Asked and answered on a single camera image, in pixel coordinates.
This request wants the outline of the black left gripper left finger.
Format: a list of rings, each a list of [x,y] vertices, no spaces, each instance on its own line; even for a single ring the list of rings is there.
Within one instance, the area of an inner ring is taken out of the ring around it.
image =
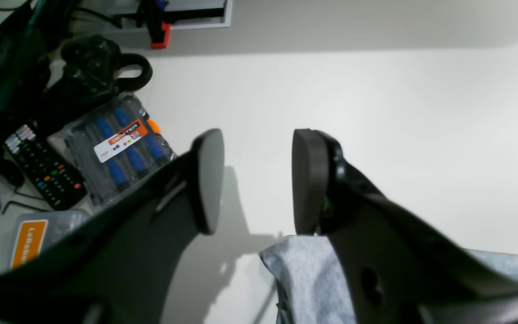
[[[217,229],[220,129],[40,256],[0,275],[0,324],[158,324],[184,250]]]

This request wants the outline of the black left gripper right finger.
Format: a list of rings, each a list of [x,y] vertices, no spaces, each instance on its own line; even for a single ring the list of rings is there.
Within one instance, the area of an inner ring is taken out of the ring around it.
[[[319,130],[296,129],[297,234],[328,238],[359,324],[518,324],[518,281],[391,201]]]

